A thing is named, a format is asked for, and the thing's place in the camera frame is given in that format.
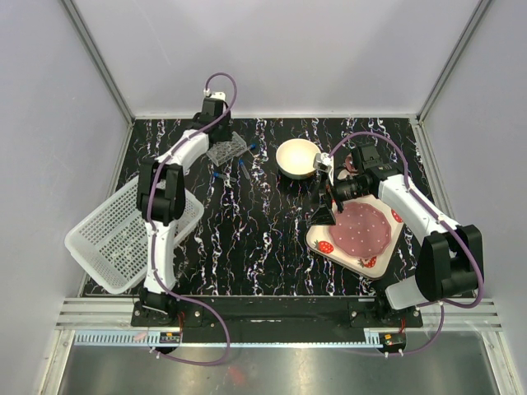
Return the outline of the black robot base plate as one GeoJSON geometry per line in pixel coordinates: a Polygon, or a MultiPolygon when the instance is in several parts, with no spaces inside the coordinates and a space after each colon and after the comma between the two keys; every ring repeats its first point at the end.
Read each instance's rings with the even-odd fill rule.
{"type": "Polygon", "coordinates": [[[414,307],[391,310],[374,296],[193,296],[199,303],[166,296],[166,312],[148,309],[140,300],[133,304],[133,327],[169,327],[179,323],[199,328],[217,323],[332,323],[350,328],[422,328],[414,307]]]}

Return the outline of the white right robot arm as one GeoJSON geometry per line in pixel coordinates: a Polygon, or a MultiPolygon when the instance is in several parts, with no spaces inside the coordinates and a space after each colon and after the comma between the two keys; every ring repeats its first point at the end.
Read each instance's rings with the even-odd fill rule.
{"type": "Polygon", "coordinates": [[[422,304],[445,301],[483,283],[483,237],[435,207],[404,174],[382,160],[372,144],[352,149],[353,173],[338,177],[334,161],[318,153],[319,205],[310,217],[308,247],[372,280],[380,279],[389,252],[407,227],[420,244],[417,269],[408,279],[387,286],[358,314],[395,326],[422,304]]]}

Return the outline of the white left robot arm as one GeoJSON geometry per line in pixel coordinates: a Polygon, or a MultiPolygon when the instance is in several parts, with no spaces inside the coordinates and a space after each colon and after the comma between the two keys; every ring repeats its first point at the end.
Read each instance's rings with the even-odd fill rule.
{"type": "Polygon", "coordinates": [[[230,109],[223,93],[203,99],[176,144],[165,154],[145,159],[139,169],[137,209],[147,229],[147,276],[134,303],[131,325],[167,326],[178,322],[174,249],[187,208],[185,174],[218,142],[231,138],[230,109]]]}

